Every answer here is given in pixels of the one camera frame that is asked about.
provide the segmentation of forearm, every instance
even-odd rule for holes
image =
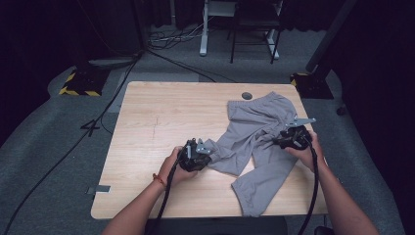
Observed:
[[[336,234],[379,234],[370,218],[324,164],[319,166],[319,180]]]
[[[150,212],[163,191],[164,187],[157,181],[153,181],[110,221],[103,235],[144,234]]]

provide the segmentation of table leg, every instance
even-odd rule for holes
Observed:
[[[274,45],[272,45],[272,44],[274,44],[274,39],[273,39],[273,37],[274,37],[274,31],[275,31],[275,29],[272,29],[268,33],[268,36],[266,37],[266,41],[268,43],[269,50],[271,51],[271,55],[272,55],[272,52],[274,52]],[[274,59],[275,60],[278,60],[279,58],[280,58],[280,55],[278,54],[278,50],[277,50],[275,52]]]
[[[200,55],[205,56],[208,53],[208,0],[205,0],[204,7],[204,30],[202,32]]]

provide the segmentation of bracelet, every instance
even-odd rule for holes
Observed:
[[[159,181],[160,184],[162,184],[162,186],[164,186],[164,188],[166,188],[167,186],[165,185],[164,181],[162,181],[162,179],[156,175],[155,173],[153,173],[153,180],[157,179]]]

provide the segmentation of human hand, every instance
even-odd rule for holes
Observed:
[[[317,133],[312,130],[308,130],[311,136],[311,144],[317,154],[317,162],[319,163],[319,167],[321,164],[326,165],[324,161],[323,150],[321,149],[320,143],[318,142]],[[314,165],[312,161],[312,154],[310,147],[307,147],[305,150],[296,150],[294,148],[287,147],[285,148],[289,154],[293,155],[294,157],[300,159],[300,161],[307,166],[311,171],[314,172]]]
[[[173,149],[173,151],[171,152],[171,155],[169,157],[165,158],[164,162],[161,165],[161,168],[160,168],[160,171],[159,171],[159,177],[165,183],[167,183],[168,175],[170,174],[171,168],[173,167],[174,163],[176,162],[177,155],[178,155],[178,153],[180,152],[181,149],[182,149],[181,146],[175,147]],[[174,172],[173,180],[171,182],[171,187],[177,185],[181,181],[193,178],[197,174],[198,174],[198,172],[196,170],[192,171],[192,172],[188,172],[188,171],[182,169],[182,167],[180,167],[180,164],[178,164],[177,168],[176,168],[176,171]]]

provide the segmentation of scratch on table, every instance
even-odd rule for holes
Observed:
[[[156,127],[159,125],[159,117],[156,117],[156,124],[153,126],[153,137],[152,139],[155,138],[156,135]]]

